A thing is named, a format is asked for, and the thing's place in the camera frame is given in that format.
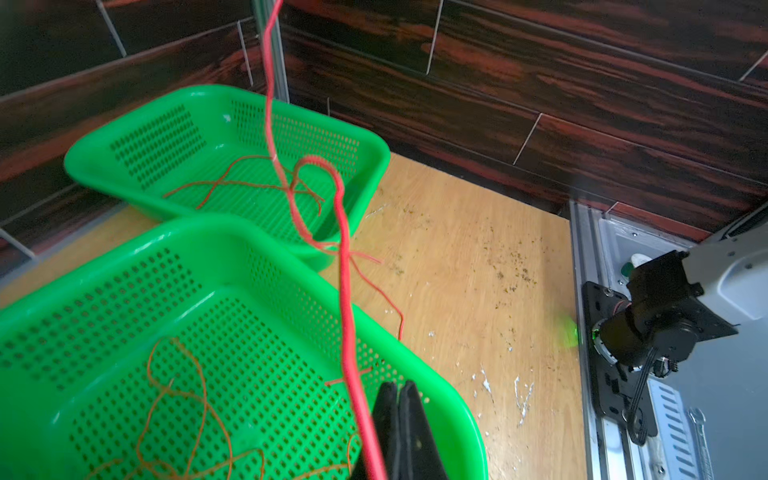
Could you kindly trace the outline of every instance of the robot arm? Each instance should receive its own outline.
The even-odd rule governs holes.
[[[768,206],[763,212],[768,217]],[[627,285],[631,302],[583,285],[595,409],[638,445],[658,432],[647,393],[651,372],[676,372],[696,343],[768,318],[768,223],[741,230],[638,266]]]
[[[627,288],[632,304],[600,325],[601,353],[636,367],[655,348],[657,359],[682,362],[697,342],[768,317],[768,223],[640,265]]]

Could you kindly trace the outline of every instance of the basket perforated holes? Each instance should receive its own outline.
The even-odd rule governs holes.
[[[189,111],[179,105],[118,138],[110,149],[146,190],[205,145]]]
[[[345,181],[357,174],[358,140],[282,115],[274,116],[278,153],[295,162],[307,154],[326,158]]]
[[[317,372],[240,300],[222,299],[198,313],[179,335],[203,366],[208,399],[228,428],[234,445],[264,450],[267,478],[293,478],[338,463],[354,431],[349,403],[323,385]],[[127,458],[103,478],[122,478],[136,468],[133,449],[157,396],[147,384],[145,363],[114,380],[72,423],[70,440],[89,468]],[[174,388],[201,394],[194,365],[170,342],[161,343],[153,375]],[[162,400],[142,444],[145,458],[183,468],[200,426],[201,404],[179,397]],[[192,472],[222,462],[227,444],[216,422],[206,422]],[[260,457],[240,460],[233,478],[256,478]],[[224,478],[226,469],[212,475]],[[329,474],[326,478],[343,478]]]
[[[264,140],[264,107],[243,101],[232,101],[237,140],[246,145],[266,149]]]
[[[50,312],[0,345],[0,366],[21,367],[59,390],[114,357],[201,288],[168,249]]]

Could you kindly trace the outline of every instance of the vertical metal pole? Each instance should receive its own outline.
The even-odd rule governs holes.
[[[274,0],[252,0],[252,5],[259,27],[259,35],[263,38],[266,21],[269,20],[274,8]],[[272,29],[272,58],[275,64],[275,98],[290,103],[286,64],[283,58],[283,41],[280,37],[280,21],[275,22],[275,28]]]

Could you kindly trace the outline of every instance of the basket rim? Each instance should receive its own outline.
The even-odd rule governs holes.
[[[190,236],[206,231],[242,237],[275,264],[279,264],[284,273],[289,274],[318,303],[322,303],[329,313],[339,315],[339,291],[297,257],[287,254],[280,242],[237,215],[207,213],[161,223],[0,310],[0,339],[14,331],[14,327],[25,318],[45,315],[51,309],[51,298],[63,295],[77,296],[81,293],[82,283],[97,282],[109,277],[114,268],[126,259],[140,255],[148,248],[162,245],[171,237]],[[488,459],[480,429],[456,389],[357,305],[353,305],[353,311],[359,339],[378,351],[396,352],[397,356],[402,356],[399,361],[407,363],[409,374],[418,376],[419,381],[428,384],[430,389],[440,391],[440,404],[446,406],[445,409],[450,410],[452,416],[455,415],[454,423],[460,425],[457,433],[464,434],[453,439],[453,442],[462,444],[467,458],[472,460],[472,465],[465,466],[465,471],[472,471],[468,478],[487,478]]]
[[[151,212],[147,212],[145,209],[160,211],[163,215],[165,215],[162,220],[166,220],[169,217],[185,217],[190,215],[209,213],[200,212],[191,207],[184,207],[179,204],[174,204],[170,200],[157,198],[153,195],[145,193],[138,187],[125,187],[108,180],[105,181],[98,175],[88,173],[85,166],[90,163],[89,161],[86,161],[85,158],[88,156],[88,149],[92,144],[101,141],[101,136],[104,134],[104,132],[119,131],[124,123],[133,121],[135,118],[139,118],[145,111],[157,107],[158,104],[172,102],[178,98],[186,98],[189,96],[205,96],[212,94],[229,94],[236,95],[241,98],[253,99],[254,97],[257,97],[266,99],[264,95],[229,85],[200,84],[178,88],[177,90],[164,94],[152,101],[136,107],[135,109],[125,114],[122,114],[120,117],[109,121],[108,123],[91,131],[90,133],[77,140],[65,155],[64,167],[67,174],[69,174],[69,176],[72,177],[75,181],[85,185],[86,187],[93,188],[94,190],[98,190],[104,194],[111,195],[112,197],[120,198],[127,201],[131,205],[141,208],[147,215],[151,217],[157,218],[157,215]],[[354,234],[366,213],[368,205],[373,197],[373,194],[376,192],[376,188],[378,187],[379,182],[381,181],[387,167],[389,166],[389,161],[391,158],[389,146],[379,135],[374,134],[365,128],[361,128],[356,125],[349,124],[345,121],[341,121],[337,118],[329,117],[327,115],[302,108],[298,105],[287,104],[278,100],[274,101],[275,113],[286,114],[290,113],[291,111],[300,112],[301,115],[308,117],[310,120],[315,119],[318,122],[325,124],[331,123],[337,125],[342,129],[353,130],[355,132],[356,138],[362,138],[368,142],[372,146],[372,149],[376,152],[376,156],[379,157],[378,160],[375,161],[375,166],[372,168],[371,174],[365,182],[365,185],[363,186],[356,202],[352,205],[352,208],[347,211],[350,233]],[[330,207],[329,201],[326,202],[326,206]],[[338,227],[334,229],[334,233],[332,235],[315,240],[319,242],[338,243],[340,241],[340,233],[338,231]],[[304,258],[315,255],[324,255],[319,253],[314,247],[304,242],[291,243],[282,240],[278,241],[285,248],[287,248],[288,251],[294,255],[297,255],[298,257]]]

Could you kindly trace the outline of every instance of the green plastic basket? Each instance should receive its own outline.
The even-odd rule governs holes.
[[[243,185],[219,186],[199,210],[210,185],[184,184],[218,180],[244,155],[268,155],[264,140],[263,95],[234,87],[204,85],[182,88],[154,100],[86,135],[67,153],[65,168],[79,183],[126,200],[158,220],[199,212],[226,212],[245,217],[283,242],[314,270],[331,258],[304,243],[290,218],[285,194]],[[295,105],[276,101],[273,130],[280,161],[288,168],[307,154],[326,158],[341,173],[349,228],[355,232],[389,164],[389,148],[365,129]],[[304,167],[301,178],[324,200],[318,216],[315,200],[296,202],[315,240],[339,241],[328,174]],[[280,184],[265,159],[241,161],[227,180]]]
[[[163,223],[0,311],[0,477],[123,478],[158,391],[146,363],[179,337],[200,360],[208,398],[235,455],[262,448],[266,478],[346,463],[355,432],[341,377],[339,294],[261,229],[234,215]],[[450,478],[485,480],[485,447],[459,394],[355,307],[357,360],[369,404],[380,384],[412,379]],[[168,341],[152,364],[160,382],[201,394],[196,370]],[[144,457],[184,471],[201,404],[165,397]],[[353,442],[353,458],[359,453]],[[192,472],[225,461],[209,417]],[[260,457],[232,478],[259,477]],[[226,469],[207,478],[225,478]],[[346,478],[346,470],[323,478]],[[145,472],[135,478],[153,478]]]

